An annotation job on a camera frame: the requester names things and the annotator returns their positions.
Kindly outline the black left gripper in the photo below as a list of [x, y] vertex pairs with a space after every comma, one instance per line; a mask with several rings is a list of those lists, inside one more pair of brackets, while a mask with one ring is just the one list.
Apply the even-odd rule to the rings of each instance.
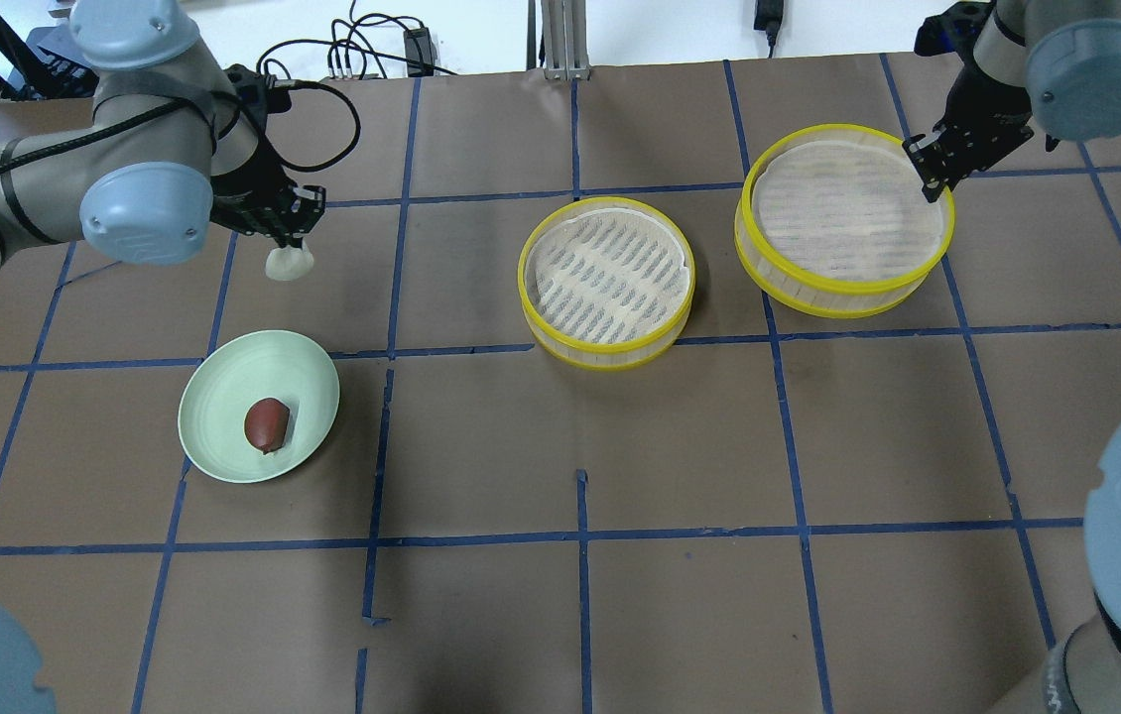
[[276, 244], [302, 244], [325, 212], [323, 186], [291, 180], [266, 140], [242, 166], [212, 177], [211, 188], [212, 223], [240, 235], [271, 238]]

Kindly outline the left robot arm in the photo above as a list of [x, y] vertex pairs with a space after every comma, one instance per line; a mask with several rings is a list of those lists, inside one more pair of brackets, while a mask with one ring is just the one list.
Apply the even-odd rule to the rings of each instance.
[[78, 1], [67, 30], [98, 73], [90, 126], [0, 142], [0, 271], [71, 241], [180, 265], [211, 225], [272, 239], [278, 279], [311, 270], [326, 194], [293, 180], [265, 132], [278, 81], [220, 66], [176, 1]]

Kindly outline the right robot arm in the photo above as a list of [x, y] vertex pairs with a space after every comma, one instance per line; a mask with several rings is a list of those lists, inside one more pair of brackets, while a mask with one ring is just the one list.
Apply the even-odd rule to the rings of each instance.
[[961, 62], [941, 119], [904, 141], [924, 200], [1037, 131], [1049, 150], [1121, 135], [1121, 1], [958, 1], [924, 18], [914, 50]]

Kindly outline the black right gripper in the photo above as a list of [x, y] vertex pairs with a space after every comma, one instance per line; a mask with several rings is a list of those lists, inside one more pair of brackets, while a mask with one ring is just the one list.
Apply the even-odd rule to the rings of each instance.
[[961, 69], [932, 131], [904, 140], [924, 200], [936, 203], [961, 180], [986, 171], [1031, 140], [1031, 117], [1027, 90], [982, 69]]

